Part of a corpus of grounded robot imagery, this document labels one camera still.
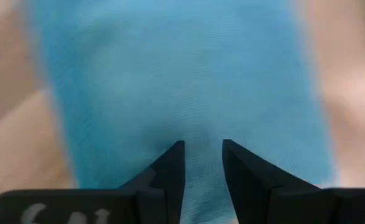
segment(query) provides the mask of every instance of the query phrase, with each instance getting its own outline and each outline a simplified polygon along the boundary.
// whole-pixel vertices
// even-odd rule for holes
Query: black jaw
[[[365,189],[319,189],[231,140],[223,164],[240,224],[365,224]]]
[[[184,142],[178,141],[119,190],[3,193],[0,224],[178,224],[184,186]]]
[[[223,142],[240,224],[365,224],[365,189],[322,190]],[[178,141],[118,190],[17,190],[0,195],[0,224],[178,224],[185,186]]]

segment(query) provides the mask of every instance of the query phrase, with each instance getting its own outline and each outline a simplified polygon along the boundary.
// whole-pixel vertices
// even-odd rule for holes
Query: tan surface
[[[343,185],[365,186],[365,4],[298,1]],[[20,20],[6,4],[0,1],[0,192],[71,186],[47,93],[33,77]]]

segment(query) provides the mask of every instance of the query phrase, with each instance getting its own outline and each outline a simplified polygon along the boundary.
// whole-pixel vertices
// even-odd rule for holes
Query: fabric texture
[[[313,184],[333,181],[289,3],[25,0],[80,187],[117,188],[177,140],[181,223],[235,218],[223,139]]]

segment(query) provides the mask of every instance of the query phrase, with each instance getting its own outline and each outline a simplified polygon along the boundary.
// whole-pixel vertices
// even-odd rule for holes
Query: black plastic piece
[[[15,190],[0,195],[0,224],[178,224],[184,142],[119,190]]]
[[[365,224],[365,189],[321,190],[231,140],[223,163],[240,224]]]

